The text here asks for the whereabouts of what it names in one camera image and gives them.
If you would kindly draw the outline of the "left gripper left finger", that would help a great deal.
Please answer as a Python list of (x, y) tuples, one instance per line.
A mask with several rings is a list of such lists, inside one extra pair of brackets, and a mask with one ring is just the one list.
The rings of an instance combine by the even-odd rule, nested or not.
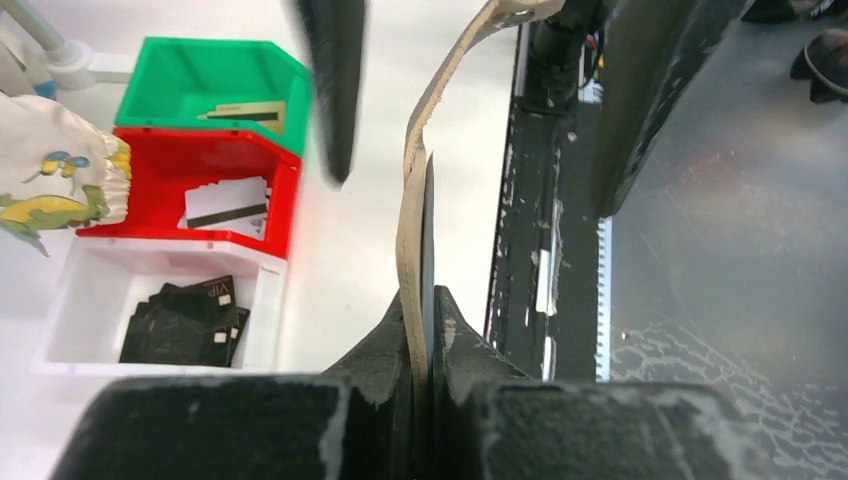
[(320, 374), (138, 377), (82, 415), (56, 479), (410, 479), (401, 306)]

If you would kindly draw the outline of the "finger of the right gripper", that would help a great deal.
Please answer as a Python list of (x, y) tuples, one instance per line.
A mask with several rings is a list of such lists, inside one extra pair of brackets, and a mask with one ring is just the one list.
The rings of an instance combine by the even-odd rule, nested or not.
[(596, 216), (622, 207), (677, 101), (745, 10), (743, 1), (620, 1), (606, 28), (592, 152)]
[(325, 169), (329, 179), (341, 186), (352, 166), (366, 3), (297, 0), (294, 8), (312, 60)]

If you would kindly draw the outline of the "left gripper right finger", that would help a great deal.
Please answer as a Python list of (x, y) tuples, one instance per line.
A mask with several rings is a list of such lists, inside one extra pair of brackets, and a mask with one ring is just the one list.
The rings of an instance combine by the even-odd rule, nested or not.
[(544, 382), (434, 292), (438, 479), (763, 479), (737, 409), (704, 385)]

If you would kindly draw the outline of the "beige card holder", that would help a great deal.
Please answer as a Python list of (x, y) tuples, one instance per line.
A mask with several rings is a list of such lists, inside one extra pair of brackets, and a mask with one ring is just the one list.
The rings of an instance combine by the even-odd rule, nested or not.
[(433, 74), (415, 105), (406, 128), (403, 154), (403, 194), (396, 233), (396, 270), (399, 296), (410, 357), (413, 393), (427, 396), (429, 357), (425, 333), (422, 290), (425, 281), (425, 198), (427, 189), (427, 150), (423, 129), (441, 100), (448, 82), (465, 54), (477, 43), (505, 28), (546, 19), (564, 6), (558, 1), (486, 1), (469, 21)]

